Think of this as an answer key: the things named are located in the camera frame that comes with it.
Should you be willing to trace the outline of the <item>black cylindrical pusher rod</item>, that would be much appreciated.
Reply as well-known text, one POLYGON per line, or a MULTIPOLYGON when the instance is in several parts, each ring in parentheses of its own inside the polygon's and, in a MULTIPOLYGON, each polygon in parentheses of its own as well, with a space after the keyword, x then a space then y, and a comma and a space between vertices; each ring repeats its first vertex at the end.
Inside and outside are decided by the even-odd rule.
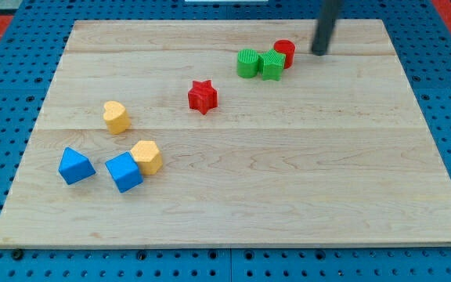
POLYGON ((322 1, 315 35, 310 49, 313 55, 324 56, 327 54, 334 27, 342 6, 343 0, 322 1))

